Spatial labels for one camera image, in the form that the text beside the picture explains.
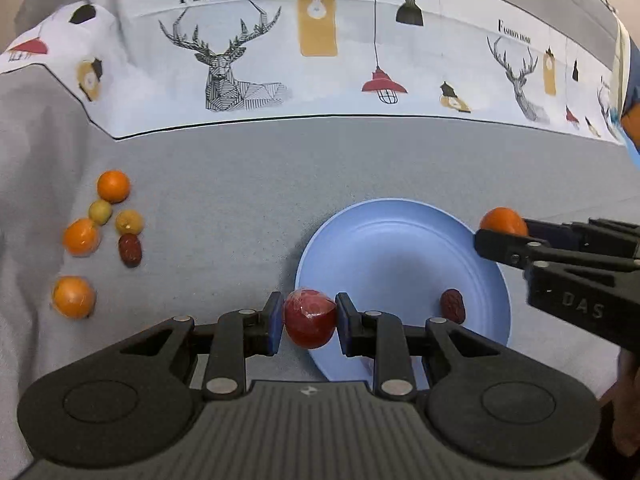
red date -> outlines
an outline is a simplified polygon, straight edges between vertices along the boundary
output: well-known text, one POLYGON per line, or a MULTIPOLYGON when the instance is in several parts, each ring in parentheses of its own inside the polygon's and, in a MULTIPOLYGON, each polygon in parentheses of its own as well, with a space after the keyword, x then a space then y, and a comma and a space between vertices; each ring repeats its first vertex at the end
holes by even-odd
POLYGON ((124 234, 118 240, 118 252, 122 263, 129 268, 137 267, 142 261, 142 245, 135 234, 124 234))
POLYGON ((462 294, 455 288, 445 290, 440 297, 440 308, 442 317, 446 317, 450 321, 463 324, 466 319, 465 303, 462 300, 462 294))

light blue plate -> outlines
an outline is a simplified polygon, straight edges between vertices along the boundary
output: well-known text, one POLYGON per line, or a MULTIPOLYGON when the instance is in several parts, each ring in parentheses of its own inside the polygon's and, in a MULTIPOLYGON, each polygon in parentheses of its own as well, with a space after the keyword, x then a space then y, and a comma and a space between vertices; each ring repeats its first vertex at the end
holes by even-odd
MULTIPOLYGON (((381 198, 354 204, 328 219, 302 254, 296 288, 334 298, 346 292, 356 309, 383 310, 409 325, 424 326, 440 315, 440 295, 462 293, 464 326, 501 344, 511 331, 511 306, 498 265, 474 250, 471 229, 421 202, 381 198)), ((311 357, 330 381, 369 381, 372 360, 347 358, 337 333, 311 357)), ((414 360, 419 388, 427 388, 420 358, 414 360)))

printed fabric backdrop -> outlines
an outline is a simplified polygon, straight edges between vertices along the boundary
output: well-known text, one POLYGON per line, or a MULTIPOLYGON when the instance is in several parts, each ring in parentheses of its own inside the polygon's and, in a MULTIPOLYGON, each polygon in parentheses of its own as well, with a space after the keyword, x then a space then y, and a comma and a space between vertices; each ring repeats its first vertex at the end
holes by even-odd
POLYGON ((502 0, 88 0, 17 38, 0 72, 34 63, 116 139, 401 115, 624 142, 609 121, 611 71, 502 0))

deer head illustration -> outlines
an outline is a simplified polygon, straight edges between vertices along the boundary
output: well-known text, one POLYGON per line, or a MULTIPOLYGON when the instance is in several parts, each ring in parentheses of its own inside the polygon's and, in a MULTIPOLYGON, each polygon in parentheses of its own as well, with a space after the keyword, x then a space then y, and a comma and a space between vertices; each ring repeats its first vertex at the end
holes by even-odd
MULTIPOLYGON (((271 27, 273 27, 273 25, 278 21, 280 11, 282 10, 282 7, 279 7, 273 19, 268 22, 267 13, 251 0, 249 0, 249 3, 251 3, 252 6, 254 6, 260 13, 260 22, 254 25, 254 30, 252 32, 249 32, 244 20, 240 20, 240 35, 236 36, 233 40, 229 40, 228 49, 226 49, 222 54, 213 52, 209 48, 209 43, 206 43, 199 38, 197 25, 193 31, 191 41, 188 40, 186 34, 182 34, 180 30, 180 20, 184 17, 188 8, 184 9, 178 19, 174 21, 174 30, 172 34, 170 34, 162 22, 159 21, 162 32, 164 32, 164 35, 174 45, 196 51, 196 54, 194 54, 195 58, 209 67, 206 98, 207 108, 210 110, 231 110, 242 106, 246 107, 247 94, 267 86, 258 83, 236 81, 231 70, 231 64, 240 59, 246 51, 246 47, 243 45, 269 32, 271 27)), ((276 83, 275 85, 279 85, 281 87, 276 90, 285 88, 280 83, 276 83)), ((252 107, 265 106, 269 104, 270 101, 271 100, 268 98, 261 98, 259 99, 259 102, 252 103, 252 107)))
POLYGON ((525 117, 530 121, 547 123, 549 118, 544 109, 530 102, 527 99, 526 95, 524 95, 523 90, 523 86, 527 83, 527 76, 533 74, 536 67, 538 66, 538 58, 533 61, 531 50, 529 49, 529 47, 527 47, 527 51, 529 53, 529 63, 527 64, 526 60, 522 60, 522 68, 520 69, 520 74, 516 77, 513 73, 511 65, 507 62, 507 52, 505 51, 502 55, 498 54, 498 42, 501 39, 502 38, 498 38, 497 40, 495 40, 493 47, 491 46, 491 41, 489 41, 489 38, 486 39, 486 42, 489 45, 489 50, 494 55, 494 59, 504 69, 507 79, 513 85, 513 92, 516 97, 516 102, 520 106, 522 113, 524 113, 525 117))

pendant lamp illustration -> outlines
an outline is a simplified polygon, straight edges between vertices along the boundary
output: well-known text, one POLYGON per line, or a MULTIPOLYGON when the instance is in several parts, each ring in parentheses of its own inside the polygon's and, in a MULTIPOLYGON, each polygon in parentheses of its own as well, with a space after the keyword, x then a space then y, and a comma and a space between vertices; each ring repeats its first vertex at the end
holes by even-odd
POLYGON ((404 0, 404 4, 400 6, 396 12, 396 22, 405 23, 407 25, 424 26, 422 20, 422 11, 416 5, 415 0, 404 0))
POLYGON ((36 54, 48 54, 49 47, 47 44, 40 39, 40 35, 42 34, 42 27, 45 22, 56 15, 57 11, 54 12, 49 18, 40 23, 40 28, 38 30, 38 35, 31 40, 23 41, 20 44, 12 46, 8 48, 6 51, 9 53, 9 61, 20 61, 29 59, 31 56, 36 54))
POLYGON ((556 57, 549 47, 543 58, 542 77, 545 80, 545 93, 556 95, 556 57))
POLYGON ((566 108, 566 120, 569 121, 576 130, 580 129, 580 121, 578 120, 578 118, 571 113, 571 110, 569 110, 568 106, 565 106, 565 108, 566 108))
POLYGON ((89 101, 95 101, 100 96, 100 79, 102 78, 102 61, 94 58, 92 61, 81 61, 76 67, 78 86, 89 101))
POLYGON ((84 4, 83 6, 78 7, 73 15, 71 16, 71 19, 69 20, 69 23, 73 23, 74 25, 80 25, 80 23, 84 23, 84 22, 88 22, 89 20, 92 20, 95 18, 95 7, 92 6, 91 4, 84 4))
POLYGON ((335 0, 298 0, 298 41, 303 56, 337 56, 335 0))
POLYGON ((459 112, 471 113, 471 108, 469 108, 466 103, 460 99, 452 86, 448 85, 445 81, 441 86, 442 95, 440 97, 440 104, 447 108, 453 108, 459 112))
POLYGON ((598 131, 596 130, 596 127, 593 126, 593 124, 591 124, 589 119, 587 117, 585 117, 584 120, 587 121, 587 127, 589 128, 589 131, 593 134, 593 136, 594 137, 598 137, 599 139, 601 139, 602 136, 598 133, 598 131))
POLYGON ((378 1, 373 0, 373 51, 376 54, 376 69, 371 74, 371 80, 362 85, 363 92, 376 92, 378 99, 388 105, 398 102, 398 92, 406 94, 406 89, 393 81, 388 74, 380 68, 378 62, 378 47, 376 40, 378 35, 378 1))

